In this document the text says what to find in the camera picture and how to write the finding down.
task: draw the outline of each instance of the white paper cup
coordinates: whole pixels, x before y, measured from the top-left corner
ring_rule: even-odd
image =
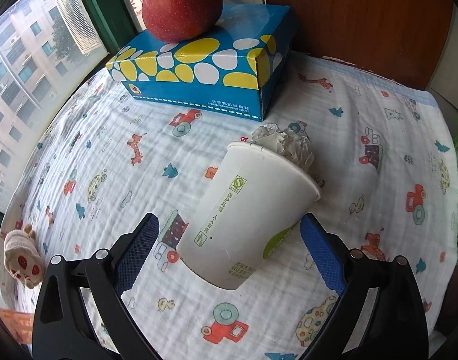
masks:
[[[314,180],[284,157],[233,142],[176,250],[198,276],[235,290],[320,196]]]

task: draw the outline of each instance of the crumpled tissue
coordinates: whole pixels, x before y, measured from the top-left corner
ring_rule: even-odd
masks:
[[[297,135],[290,129],[280,130],[274,123],[259,126],[248,142],[283,156],[305,172],[308,172],[314,161],[314,154],[309,148],[309,138]]]

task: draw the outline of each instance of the brown wooden panel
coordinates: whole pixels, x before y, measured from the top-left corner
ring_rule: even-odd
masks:
[[[416,89],[427,85],[444,47],[451,0],[267,0],[294,8],[293,49],[354,63]]]

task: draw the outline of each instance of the red apple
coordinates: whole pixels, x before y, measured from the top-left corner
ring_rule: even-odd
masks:
[[[147,30],[167,43],[195,38],[209,30],[222,13],[222,0],[143,0]]]

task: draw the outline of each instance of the stuffed toy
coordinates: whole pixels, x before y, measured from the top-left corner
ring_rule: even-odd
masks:
[[[36,249],[36,233],[32,225],[13,230],[4,240],[4,266],[13,278],[30,290],[43,281],[46,268]]]

